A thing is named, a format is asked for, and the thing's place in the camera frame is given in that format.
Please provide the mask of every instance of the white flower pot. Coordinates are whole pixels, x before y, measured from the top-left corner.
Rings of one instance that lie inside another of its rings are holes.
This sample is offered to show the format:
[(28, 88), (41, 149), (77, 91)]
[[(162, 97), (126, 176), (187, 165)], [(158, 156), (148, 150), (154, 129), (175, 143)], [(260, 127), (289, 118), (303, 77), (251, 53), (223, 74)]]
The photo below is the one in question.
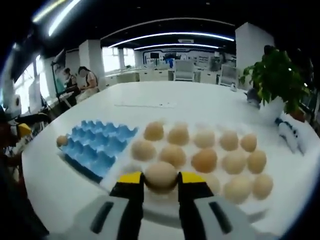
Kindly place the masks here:
[(285, 108), (285, 103), (281, 97), (277, 96), (274, 100), (269, 103), (261, 103), (260, 114), (266, 124), (274, 124), (275, 120), (280, 117), (281, 113)]

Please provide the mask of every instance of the computer monitor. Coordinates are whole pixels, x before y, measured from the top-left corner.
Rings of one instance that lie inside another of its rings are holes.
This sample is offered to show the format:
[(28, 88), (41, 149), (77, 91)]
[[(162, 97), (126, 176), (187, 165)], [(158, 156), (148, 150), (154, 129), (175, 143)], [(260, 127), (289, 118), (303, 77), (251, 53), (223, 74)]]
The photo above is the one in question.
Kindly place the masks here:
[(158, 52), (151, 52), (150, 53), (150, 58), (151, 59), (158, 59), (159, 58), (159, 53)]

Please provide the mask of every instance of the ceiling light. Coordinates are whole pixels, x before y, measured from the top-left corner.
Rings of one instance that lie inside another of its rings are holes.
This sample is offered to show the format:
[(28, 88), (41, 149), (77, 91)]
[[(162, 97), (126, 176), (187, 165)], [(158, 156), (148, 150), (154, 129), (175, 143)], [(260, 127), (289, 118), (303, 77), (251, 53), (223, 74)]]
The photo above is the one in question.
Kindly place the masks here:
[(71, 11), (71, 9), (74, 8), (74, 6), (79, 3), (81, 0), (73, 0), (68, 4), (68, 6), (65, 7), (65, 9), (62, 10), (62, 12), (56, 17), (53, 24), (49, 28), (49, 37), (54, 33), (56, 28), (59, 26), (59, 24), (62, 22), (62, 20), (67, 16), (67, 14)]
[(203, 47), (203, 48), (211, 48), (211, 49), (218, 49), (218, 46), (211, 46), (211, 45), (204, 45), (204, 44), (195, 44), (195, 43), (167, 43), (167, 44), (157, 44), (157, 45), (150, 45), (150, 46), (141, 46), (137, 47), (134, 50), (140, 49), (149, 49), (149, 48), (156, 48), (156, 47), (168, 47), (168, 46), (189, 46), (189, 47)]
[(226, 37), (226, 36), (220, 36), (216, 34), (210, 34), (210, 33), (202, 33), (202, 32), (163, 32), (163, 33), (156, 33), (156, 34), (151, 34), (151, 35), (145, 35), (145, 36), (138, 36), (135, 38), (131, 38), (125, 41), (121, 41), (118, 43), (115, 43), (109, 48), (118, 46), (120, 44), (125, 44), (131, 41), (139, 40), (139, 39), (146, 39), (146, 38), (152, 38), (152, 37), (159, 37), (159, 36), (167, 36), (167, 35), (193, 35), (193, 36), (203, 36), (203, 37), (210, 37), (210, 38), (216, 38), (216, 39), (223, 39), (223, 40), (228, 40), (234, 42), (235, 40), (231, 37)]
[(39, 22), (45, 15), (47, 15), (48, 13), (50, 13), (53, 9), (55, 9), (57, 6), (59, 6), (60, 4), (62, 4), (63, 2), (65, 2), (66, 0), (57, 0), (54, 3), (50, 4), (49, 6), (47, 6), (46, 8), (44, 8), (39, 14), (37, 14), (34, 18), (33, 18), (33, 22), (37, 23)]

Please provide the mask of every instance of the blue egg carton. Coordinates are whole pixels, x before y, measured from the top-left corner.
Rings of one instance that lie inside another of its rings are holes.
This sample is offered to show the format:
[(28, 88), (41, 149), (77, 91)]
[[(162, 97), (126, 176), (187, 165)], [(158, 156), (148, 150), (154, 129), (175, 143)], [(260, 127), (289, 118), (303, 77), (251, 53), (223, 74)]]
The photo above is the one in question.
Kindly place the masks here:
[(137, 131), (137, 127), (131, 130), (124, 124), (83, 120), (66, 135), (68, 143), (60, 149), (72, 167), (100, 183)]

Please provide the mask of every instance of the chair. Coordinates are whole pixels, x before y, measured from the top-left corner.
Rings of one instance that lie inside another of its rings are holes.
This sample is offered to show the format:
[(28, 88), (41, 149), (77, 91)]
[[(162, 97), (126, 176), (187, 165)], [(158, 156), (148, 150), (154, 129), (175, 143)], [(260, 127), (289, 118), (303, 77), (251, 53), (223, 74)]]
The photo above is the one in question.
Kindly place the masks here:
[(173, 81), (190, 81), (195, 80), (194, 63), (189, 60), (174, 61)]
[(235, 83), (235, 86), (239, 86), (239, 70), (234, 66), (221, 65), (221, 76), (219, 79), (219, 85), (231, 86)]

